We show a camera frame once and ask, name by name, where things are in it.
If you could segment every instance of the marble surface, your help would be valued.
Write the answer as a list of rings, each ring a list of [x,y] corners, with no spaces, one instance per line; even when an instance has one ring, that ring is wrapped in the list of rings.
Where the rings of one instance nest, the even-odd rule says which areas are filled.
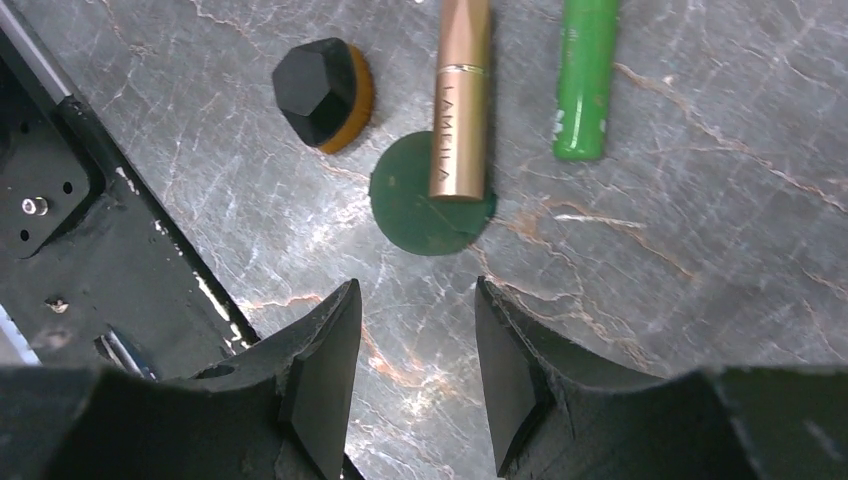
[[[494,0],[495,222],[419,258],[368,174],[429,128],[436,0],[17,0],[257,329],[350,277],[364,342],[347,451],[372,479],[490,479],[474,340],[485,274],[580,344],[670,375],[848,358],[848,4],[623,0],[608,158],[549,154],[558,0]],[[340,155],[275,110],[291,47],[339,36],[376,79]]]

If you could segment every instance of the black hexagonal knob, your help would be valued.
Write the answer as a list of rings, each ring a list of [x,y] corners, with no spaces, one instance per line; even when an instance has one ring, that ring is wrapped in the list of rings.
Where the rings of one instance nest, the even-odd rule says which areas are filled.
[[[368,123],[373,89],[367,64],[338,38],[291,49],[271,78],[277,106],[310,147],[335,153]]]

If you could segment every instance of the green circle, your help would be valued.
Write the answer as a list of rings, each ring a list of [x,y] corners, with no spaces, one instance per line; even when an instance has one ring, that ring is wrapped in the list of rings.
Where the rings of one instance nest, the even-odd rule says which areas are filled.
[[[415,255],[456,253],[483,231],[495,214],[496,197],[487,189],[481,202],[433,201],[430,149],[433,132],[417,132],[393,143],[371,174],[371,211],[393,244]]]

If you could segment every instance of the green battery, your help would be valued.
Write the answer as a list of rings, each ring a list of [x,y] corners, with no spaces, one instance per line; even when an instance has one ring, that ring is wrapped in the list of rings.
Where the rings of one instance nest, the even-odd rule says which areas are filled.
[[[565,0],[554,155],[592,160],[604,151],[618,0]]]

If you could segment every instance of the lipstick tube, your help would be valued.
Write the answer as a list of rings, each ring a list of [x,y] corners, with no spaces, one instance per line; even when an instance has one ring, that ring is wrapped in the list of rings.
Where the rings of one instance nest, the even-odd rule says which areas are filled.
[[[480,201],[486,177],[489,0],[442,0],[430,198]]]

